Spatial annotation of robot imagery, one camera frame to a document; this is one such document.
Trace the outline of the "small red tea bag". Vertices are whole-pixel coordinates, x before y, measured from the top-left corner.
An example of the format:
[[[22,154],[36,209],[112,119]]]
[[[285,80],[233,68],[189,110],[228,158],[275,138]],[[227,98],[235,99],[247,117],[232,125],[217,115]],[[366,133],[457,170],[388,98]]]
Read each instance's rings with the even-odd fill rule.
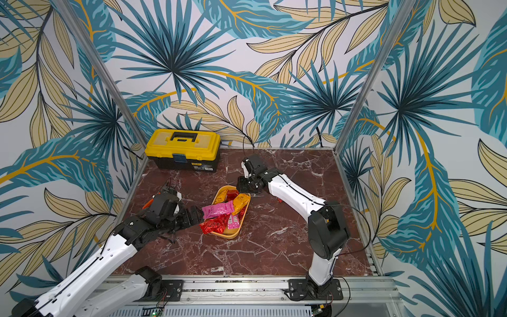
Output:
[[[226,193],[226,200],[225,200],[225,202],[231,202],[231,201],[233,201],[238,195],[239,195],[238,190],[228,190],[227,193]]]

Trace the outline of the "large red tea bag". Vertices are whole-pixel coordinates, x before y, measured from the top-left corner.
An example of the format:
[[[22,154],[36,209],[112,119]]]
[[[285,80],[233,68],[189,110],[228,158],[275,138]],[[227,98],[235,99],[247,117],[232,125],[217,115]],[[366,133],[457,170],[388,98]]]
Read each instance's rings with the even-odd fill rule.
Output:
[[[208,235],[211,233],[223,234],[228,228],[228,220],[230,215],[220,215],[216,218],[207,219],[199,226],[203,234]]]

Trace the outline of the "yellow plastic storage box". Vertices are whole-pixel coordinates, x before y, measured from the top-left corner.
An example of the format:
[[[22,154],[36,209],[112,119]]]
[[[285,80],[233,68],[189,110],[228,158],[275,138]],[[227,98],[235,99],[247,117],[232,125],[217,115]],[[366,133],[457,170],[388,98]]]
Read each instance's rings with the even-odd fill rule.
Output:
[[[236,190],[235,186],[230,186],[230,185],[223,186],[220,189],[222,189],[222,188],[224,188],[224,189],[226,188],[227,190]],[[238,217],[240,219],[240,228],[235,229],[235,230],[228,230],[228,229],[226,229],[223,234],[218,234],[218,233],[211,233],[211,234],[215,235],[215,236],[219,236],[219,237],[224,238],[224,239],[235,239],[239,235],[239,233],[240,233],[240,230],[241,230],[242,225],[244,223],[244,218],[245,218],[246,212],[248,211],[249,205],[250,204],[248,204],[248,206],[245,209],[243,209],[238,214]]]

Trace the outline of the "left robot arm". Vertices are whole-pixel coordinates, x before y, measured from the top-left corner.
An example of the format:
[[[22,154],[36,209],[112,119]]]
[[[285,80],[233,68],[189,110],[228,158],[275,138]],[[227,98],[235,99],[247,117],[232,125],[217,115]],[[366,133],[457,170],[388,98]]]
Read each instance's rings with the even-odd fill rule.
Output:
[[[108,316],[140,299],[164,294],[162,277],[144,267],[121,284],[94,296],[93,292],[124,262],[165,233],[203,222],[198,207],[184,207],[179,192],[161,191],[150,206],[124,219],[94,255],[37,299],[23,299],[12,316]]]

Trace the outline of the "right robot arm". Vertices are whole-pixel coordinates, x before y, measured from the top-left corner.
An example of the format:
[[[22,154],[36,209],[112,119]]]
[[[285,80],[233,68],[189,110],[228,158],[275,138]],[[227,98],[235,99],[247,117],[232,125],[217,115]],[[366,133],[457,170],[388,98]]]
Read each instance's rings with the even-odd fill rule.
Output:
[[[351,237],[342,205],[311,194],[280,170],[268,168],[257,155],[246,157],[241,167],[244,175],[236,186],[241,194],[266,191],[307,221],[308,241],[314,252],[307,280],[320,288],[330,284],[335,261]]]

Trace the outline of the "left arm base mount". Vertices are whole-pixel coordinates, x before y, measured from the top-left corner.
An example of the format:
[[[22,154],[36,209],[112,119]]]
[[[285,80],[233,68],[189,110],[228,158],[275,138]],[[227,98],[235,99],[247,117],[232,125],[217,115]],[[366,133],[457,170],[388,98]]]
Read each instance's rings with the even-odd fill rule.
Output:
[[[179,302],[182,296],[184,280],[172,279],[154,282],[153,286],[149,285],[144,296],[135,300],[135,302]]]

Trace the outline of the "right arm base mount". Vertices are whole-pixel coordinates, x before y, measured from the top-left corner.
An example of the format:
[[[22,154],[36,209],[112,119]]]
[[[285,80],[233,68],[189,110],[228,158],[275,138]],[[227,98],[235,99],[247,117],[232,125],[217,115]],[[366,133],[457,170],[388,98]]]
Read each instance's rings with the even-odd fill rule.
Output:
[[[323,285],[316,285],[311,279],[290,279],[285,291],[291,301],[339,301],[343,292],[338,279],[330,279]]]

